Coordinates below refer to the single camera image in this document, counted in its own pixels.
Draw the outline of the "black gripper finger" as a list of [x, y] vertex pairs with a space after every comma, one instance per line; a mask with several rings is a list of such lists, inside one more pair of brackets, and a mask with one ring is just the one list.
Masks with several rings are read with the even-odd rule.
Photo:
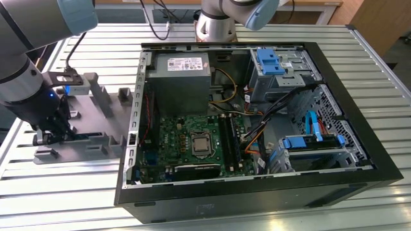
[[76, 138], [76, 133], [71, 128], [71, 124], [68, 122], [68, 118], [61, 115], [60, 116], [60, 122], [61, 122], [61, 133], [62, 133], [62, 141], [73, 141]]
[[48, 117], [33, 125], [36, 135], [33, 136], [33, 146], [48, 145], [64, 139], [64, 124], [56, 117]]

